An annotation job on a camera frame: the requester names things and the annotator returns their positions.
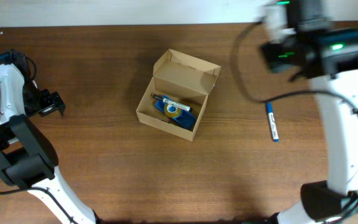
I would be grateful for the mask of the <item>blue whiteboard marker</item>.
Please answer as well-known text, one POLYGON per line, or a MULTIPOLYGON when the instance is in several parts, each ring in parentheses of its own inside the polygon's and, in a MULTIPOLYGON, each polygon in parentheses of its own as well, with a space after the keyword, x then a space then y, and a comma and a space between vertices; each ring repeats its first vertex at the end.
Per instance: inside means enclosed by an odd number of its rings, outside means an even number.
POLYGON ((270 130, 271 130, 271 133, 272 133, 272 139, 273 139, 274 142, 279 142, 279 136, 278 136, 277 126, 275 124, 273 108, 272 108, 272 104, 270 102, 268 102, 266 104, 266 109, 267 109, 267 115, 268 115, 270 130))

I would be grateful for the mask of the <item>black whiteboard marker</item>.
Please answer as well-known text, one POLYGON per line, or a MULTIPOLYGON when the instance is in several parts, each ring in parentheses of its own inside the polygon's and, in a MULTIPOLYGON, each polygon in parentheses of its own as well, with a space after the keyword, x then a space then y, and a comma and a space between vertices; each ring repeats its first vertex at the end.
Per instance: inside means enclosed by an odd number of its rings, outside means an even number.
POLYGON ((173 101, 171 99, 169 99, 168 97, 166 96, 160 96, 160 95, 153 95, 152 96, 153 98, 157 99, 157 100, 160 100, 168 105, 172 105, 172 106, 175 106, 177 108, 180 108, 182 110, 185 110, 187 112, 192 112, 192 108, 190 106, 187 106, 187 105, 183 105, 181 103, 178 103, 176 101, 173 101))

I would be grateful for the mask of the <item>blue whiteboard duster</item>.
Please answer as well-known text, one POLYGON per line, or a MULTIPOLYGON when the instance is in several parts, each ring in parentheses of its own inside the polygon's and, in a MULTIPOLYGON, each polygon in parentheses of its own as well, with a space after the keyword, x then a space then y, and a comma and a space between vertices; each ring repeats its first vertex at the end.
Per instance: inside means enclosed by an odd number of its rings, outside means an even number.
MULTIPOLYGON (((166 103, 157 100, 154 104, 154 106, 164 114, 164 106, 166 103)), ((180 127, 185 128, 187 130, 190 130, 191 127, 195 124, 196 122, 196 118, 192 115, 191 112, 187 112, 185 110, 182 110, 182 114, 181 116, 177 117, 177 118, 170 118, 172 119, 174 122, 176 122, 176 124, 178 124, 180 127)))

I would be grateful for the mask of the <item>brown cardboard box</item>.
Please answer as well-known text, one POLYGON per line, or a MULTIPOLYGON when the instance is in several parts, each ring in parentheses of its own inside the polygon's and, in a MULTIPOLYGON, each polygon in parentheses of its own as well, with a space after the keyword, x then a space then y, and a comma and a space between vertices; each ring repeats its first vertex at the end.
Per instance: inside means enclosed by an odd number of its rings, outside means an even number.
POLYGON ((208 96, 215 86, 221 66, 187 55, 167 50, 154 64, 153 77, 136 109, 141 123, 193 140, 206 108, 208 96), (189 106, 194 124, 186 129, 157 109, 153 96, 167 96, 189 106))

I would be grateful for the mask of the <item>yellow tape roll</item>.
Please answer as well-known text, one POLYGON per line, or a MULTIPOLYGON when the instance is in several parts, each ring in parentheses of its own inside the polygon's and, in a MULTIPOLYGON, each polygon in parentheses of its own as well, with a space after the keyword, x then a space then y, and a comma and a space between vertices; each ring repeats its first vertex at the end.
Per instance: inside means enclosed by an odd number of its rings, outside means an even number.
POLYGON ((163 110, 164 114, 169 118, 177 118, 182 114, 182 109, 173 104, 166 103, 163 110))

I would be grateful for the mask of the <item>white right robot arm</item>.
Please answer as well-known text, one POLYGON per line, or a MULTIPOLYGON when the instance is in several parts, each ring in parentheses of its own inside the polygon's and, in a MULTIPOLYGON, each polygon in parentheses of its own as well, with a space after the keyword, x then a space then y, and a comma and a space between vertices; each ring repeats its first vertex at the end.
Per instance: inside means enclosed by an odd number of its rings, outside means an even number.
POLYGON ((326 136, 328 178, 301 186, 300 200, 271 223, 341 223, 358 214, 358 29, 335 29, 321 1, 273 1, 262 19, 269 69, 299 71, 326 136))

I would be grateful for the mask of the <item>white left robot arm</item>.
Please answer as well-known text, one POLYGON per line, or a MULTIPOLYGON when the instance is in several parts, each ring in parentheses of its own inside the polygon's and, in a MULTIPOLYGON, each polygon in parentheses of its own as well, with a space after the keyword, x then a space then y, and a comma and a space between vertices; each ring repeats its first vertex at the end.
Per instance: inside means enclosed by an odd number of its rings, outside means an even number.
POLYGON ((61 223, 102 223, 67 184, 52 143, 30 120, 58 111, 65 104, 57 92, 38 88, 37 66, 14 49, 0 54, 0 179, 12 190, 42 201, 61 223))

